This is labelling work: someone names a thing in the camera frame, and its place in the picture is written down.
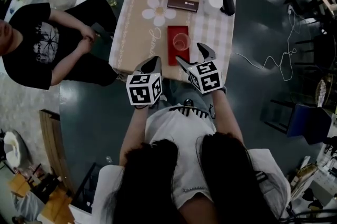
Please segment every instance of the woman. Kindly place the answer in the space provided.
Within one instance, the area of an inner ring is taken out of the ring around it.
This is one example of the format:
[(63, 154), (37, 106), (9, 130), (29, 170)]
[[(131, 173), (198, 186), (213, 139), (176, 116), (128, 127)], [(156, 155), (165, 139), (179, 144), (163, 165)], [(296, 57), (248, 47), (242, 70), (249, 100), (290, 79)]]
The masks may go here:
[[(168, 101), (149, 118), (136, 107), (120, 167), (101, 170), (94, 223), (277, 223), (289, 183), (269, 150), (246, 150), (225, 90), (211, 94), (215, 127), (190, 84), (166, 85)], [(184, 112), (170, 103), (185, 103)]]

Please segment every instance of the chair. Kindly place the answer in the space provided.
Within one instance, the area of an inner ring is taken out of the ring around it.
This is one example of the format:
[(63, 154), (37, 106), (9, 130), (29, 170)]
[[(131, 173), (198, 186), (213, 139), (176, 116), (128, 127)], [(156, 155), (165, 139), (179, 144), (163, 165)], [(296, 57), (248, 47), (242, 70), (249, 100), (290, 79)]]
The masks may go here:
[(292, 113), (288, 125), (279, 123), (277, 126), (265, 121), (266, 125), (281, 131), (287, 137), (304, 136), (308, 144), (323, 142), (328, 136), (332, 119), (324, 109), (288, 101), (271, 102), (292, 108)]
[(313, 43), (314, 49), (306, 53), (314, 53), (314, 62), (298, 62), (295, 65), (317, 66), (330, 69), (336, 58), (336, 42), (332, 34), (316, 36), (313, 40), (298, 41), (296, 44)]

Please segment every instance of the black pants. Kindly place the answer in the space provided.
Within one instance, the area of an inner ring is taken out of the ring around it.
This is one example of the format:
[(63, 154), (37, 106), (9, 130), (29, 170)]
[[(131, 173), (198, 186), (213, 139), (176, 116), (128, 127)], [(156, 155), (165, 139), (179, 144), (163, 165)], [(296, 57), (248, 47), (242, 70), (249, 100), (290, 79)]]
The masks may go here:
[[(116, 28), (116, 17), (106, 0), (87, 0), (71, 9), (69, 14), (88, 26), (99, 23), (107, 32), (113, 32)], [(68, 27), (59, 27), (60, 40), (55, 63), (72, 53), (82, 35), (78, 30)], [(87, 83), (96, 83), (101, 86), (112, 84), (117, 78), (108, 61), (100, 59), (92, 54), (84, 54), (75, 64), (73, 69), (65, 77), (65, 80), (73, 80)]]
[(59, 184), (58, 179), (51, 174), (47, 174), (40, 184), (31, 188), (31, 192), (34, 193), (43, 203), (47, 203), (50, 194), (56, 189)]

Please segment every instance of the glass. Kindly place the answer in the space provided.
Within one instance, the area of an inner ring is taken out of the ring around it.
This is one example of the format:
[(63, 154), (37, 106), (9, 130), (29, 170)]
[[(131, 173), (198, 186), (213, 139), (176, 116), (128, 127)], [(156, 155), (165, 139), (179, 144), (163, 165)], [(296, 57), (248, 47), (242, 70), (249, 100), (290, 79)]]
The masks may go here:
[(190, 47), (190, 45), (190, 37), (184, 33), (176, 34), (176, 36), (173, 38), (173, 47), (177, 51), (185, 51)]

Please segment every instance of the dark gray floor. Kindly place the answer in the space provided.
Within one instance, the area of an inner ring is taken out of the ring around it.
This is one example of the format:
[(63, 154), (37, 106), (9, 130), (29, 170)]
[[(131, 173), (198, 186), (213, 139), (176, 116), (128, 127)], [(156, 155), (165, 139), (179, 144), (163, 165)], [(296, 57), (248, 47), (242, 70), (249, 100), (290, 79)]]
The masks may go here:
[[(123, 0), (118, 1), (118, 16)], [(272, 55), (279, 62), (287, 49), (291, 27), (284, 0), (236, 0), (232, 52), (239, 52), (254, 63), (263, 65)], [(290, 39), (308, 39), (308, 28)], [(102, 46), (108, 58), (110, 48)], [(292, 62), (301, 57), (300, 51)], [(290, 75), (289, 59), (284, 59), (284, 74)], [(289, 92), (299, 92), (302, 79), (297, 71), (289, 82), (282, 80), (280, 71), (270, 61), (266, 69), (258, 70), (245, 59), (232, 55), (226, 80), (228, 98), (242, 129), (246, 146), (269, 148), (284, 173), (294, 169), (305, 155), (316, 158), (320, 145), (308, 145), (304, 138), (287, 138), (266, 126), (265, 119), (286, 123), (290, 112), (269, 102), (289, 99)], [(67, 163), (75, 186), (84, 178), (92, 162), (107, 164), (111, 156), (118, 163), (119, 149), (133, 109), (129, 105), (125, 84), (116, 81), (106, 88), (94, 84), (64, 81), (61, 86), (61, 124)]]

